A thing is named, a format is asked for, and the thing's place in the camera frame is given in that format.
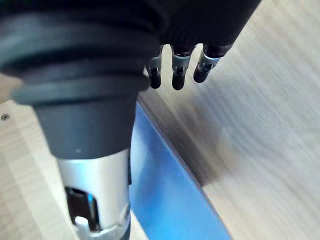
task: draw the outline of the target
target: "light wood surface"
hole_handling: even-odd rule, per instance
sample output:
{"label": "light wood surface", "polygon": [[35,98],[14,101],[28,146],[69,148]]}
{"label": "light wood surface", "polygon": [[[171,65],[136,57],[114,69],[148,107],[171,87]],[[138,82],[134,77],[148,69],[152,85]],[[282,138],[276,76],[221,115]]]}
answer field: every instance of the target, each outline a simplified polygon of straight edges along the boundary
{"label": "light wood surface", "polygon": [[[0,240],[78,239],[56,160],[30,107],[0,104]],[[132,214],[130,240],[147,240]]]}
{"label": "light wood surface", "polygon": [[320,239],[320,1],[262,0],[206,82],[141,94],[236,240]]}
{"label": "light wood surface", "polygon": [[21,86],[22,82],[18,78],[4,76],[0,73],[0,104],[10,99],[10,93]]}

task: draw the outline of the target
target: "wooden table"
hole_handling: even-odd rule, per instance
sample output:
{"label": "wooden table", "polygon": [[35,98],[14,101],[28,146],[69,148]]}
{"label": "wooden table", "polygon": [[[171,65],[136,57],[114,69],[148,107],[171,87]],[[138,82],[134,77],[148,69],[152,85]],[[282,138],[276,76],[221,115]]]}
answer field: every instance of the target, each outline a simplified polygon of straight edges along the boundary
{"label": "wooden table", "polygon": [[[192,80],[198,46],[174,91],[166,47],[161,88],[140,95],[236,240],[320,239],[319,12],[319,0],[263,0],[205,83]],[[34,116],[0,109],[12,114],[0,123],[0,239],[72,239]]]}

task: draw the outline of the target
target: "screw hole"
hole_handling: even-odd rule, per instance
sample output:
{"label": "screw hole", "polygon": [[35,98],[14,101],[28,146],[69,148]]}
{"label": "screw hole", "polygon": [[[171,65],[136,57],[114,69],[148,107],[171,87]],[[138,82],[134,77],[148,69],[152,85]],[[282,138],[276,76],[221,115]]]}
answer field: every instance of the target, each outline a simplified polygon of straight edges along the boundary
{"label": "screw hole", "polygon": [[2,120],[2,121],[7,121],[7,120],[9,120],[9,119],[10,119],[10,115],[9,115],[9,114],[7,114],[7,113],[2,114],[2,116],[1,116],[1,120]]}

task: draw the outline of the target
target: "blue surface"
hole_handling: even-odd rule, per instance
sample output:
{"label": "blue surface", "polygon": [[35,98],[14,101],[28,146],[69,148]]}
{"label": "blue surface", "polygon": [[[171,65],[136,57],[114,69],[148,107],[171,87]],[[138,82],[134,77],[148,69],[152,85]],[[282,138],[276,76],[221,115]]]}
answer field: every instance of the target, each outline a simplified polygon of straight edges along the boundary
{"label": "blue surface", "polygon": [[231,239],[193,178],[138,105],[131,177],[131,208],[150,240]]}

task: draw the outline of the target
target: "robotic arm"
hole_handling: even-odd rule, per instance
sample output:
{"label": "robotic arm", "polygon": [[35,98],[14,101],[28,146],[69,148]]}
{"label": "robotic arm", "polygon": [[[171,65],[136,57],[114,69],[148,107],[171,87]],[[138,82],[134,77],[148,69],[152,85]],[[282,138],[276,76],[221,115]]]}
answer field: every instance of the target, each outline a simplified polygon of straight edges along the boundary
{"label": "robotic arm", "polygon": [[259,1],[0,0],[0,71],[24,81],[12,97],[36,112],[81,240],[129,239],[136,100],[161,85],[163,45],[180,90],[203,43],[201,83]]}

